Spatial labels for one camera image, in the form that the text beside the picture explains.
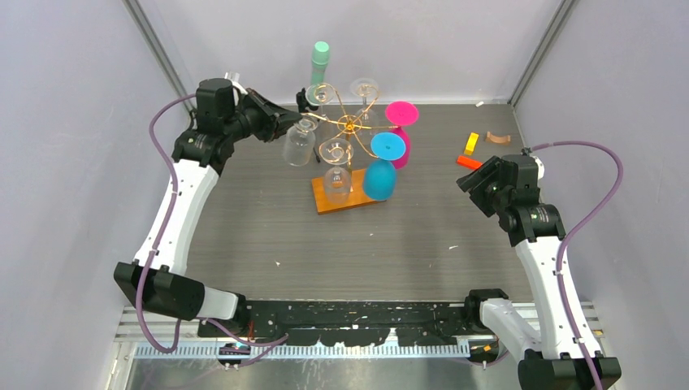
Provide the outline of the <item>clear front wine glass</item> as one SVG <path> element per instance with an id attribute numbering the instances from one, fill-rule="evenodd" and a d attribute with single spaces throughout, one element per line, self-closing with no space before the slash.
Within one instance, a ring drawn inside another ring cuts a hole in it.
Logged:
<path id="1" fill-rule="evenodd" d="M 343 138 L 324 141 L 318 148 L 321 159 L 331 167 L 323 175 L 323 189 L 326 198 L 333 204 L 344 204 L 352 190 L 349 164 L 353 147 Z"/>

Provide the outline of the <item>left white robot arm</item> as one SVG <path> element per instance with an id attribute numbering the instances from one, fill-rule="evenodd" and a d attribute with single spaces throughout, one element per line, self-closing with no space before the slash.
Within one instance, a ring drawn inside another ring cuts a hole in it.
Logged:
<path id="1" fill-rule="evenodd" d="M 170 172 L 166 193 L 134 259 L 118 263 L 114 279 L 139 313 L 218 319 L 228 335 L 240 336 L 249 326 L 243 296 L 186 277 L 190 244 L 235 144 L 248 137 L 274 141 L 302 115 L 224 78 L 202 81 L 189 98 L 196 102 L 195 125 L 162 154 Z"/>

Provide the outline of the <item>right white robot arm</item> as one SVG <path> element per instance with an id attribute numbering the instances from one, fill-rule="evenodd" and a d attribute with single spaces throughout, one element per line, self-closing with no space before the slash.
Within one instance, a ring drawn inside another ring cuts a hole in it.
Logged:
<path id="1" fill-rule="evenodd" d="M 518 366 L 523 389 L 610 389 L 622 376 L 605 356 L 579 302 L 570 274 L 566 230 L 558 209 L 540 200 L 544 165 L 537 157 L 494 156 L 457 180 L 487 217 L 497 216 L 531 286 L 538 327 L 500 289 L 475 289 L 464 323 L 495 334 Z"/>

